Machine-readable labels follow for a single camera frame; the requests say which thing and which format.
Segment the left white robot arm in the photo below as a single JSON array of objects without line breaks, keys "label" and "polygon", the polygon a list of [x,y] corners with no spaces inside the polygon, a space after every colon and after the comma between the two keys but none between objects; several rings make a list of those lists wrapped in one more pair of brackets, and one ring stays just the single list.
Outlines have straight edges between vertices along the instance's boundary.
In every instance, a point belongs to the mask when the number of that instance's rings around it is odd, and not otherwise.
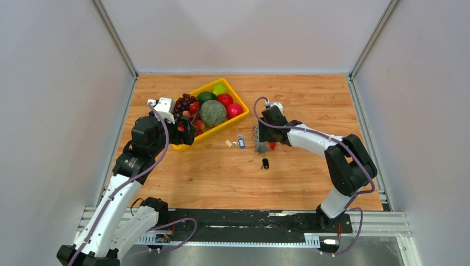
[{"label": "left white robot arm", "polygon": [[131,140],[116,159],[102,201],[72,245],[62,245],[57,258],[62,265],[119,265],[134,243],[150,230],[174,230],[168,204],[160,198],[143,200],[124,224],[127,205],[161,162],[169,144],[193,144],[198,128],[187,117],[173,124],[168,119],[144,116],[136,120]]}]

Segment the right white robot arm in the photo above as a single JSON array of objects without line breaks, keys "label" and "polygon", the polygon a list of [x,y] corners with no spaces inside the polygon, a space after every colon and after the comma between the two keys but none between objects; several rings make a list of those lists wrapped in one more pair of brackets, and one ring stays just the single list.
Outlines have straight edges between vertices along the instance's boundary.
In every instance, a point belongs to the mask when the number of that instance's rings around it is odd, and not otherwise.
[{"label": "right white robot arm", "polygon": [[339,217],[367,185],[375,188],[377,168],[360,138],[328,135],[300,121],[287,121],[279,106],[272,104],[259,118],[259,140],[303,148],[325,159],[333,184],[316,209],[318,227],[331,231]]}]

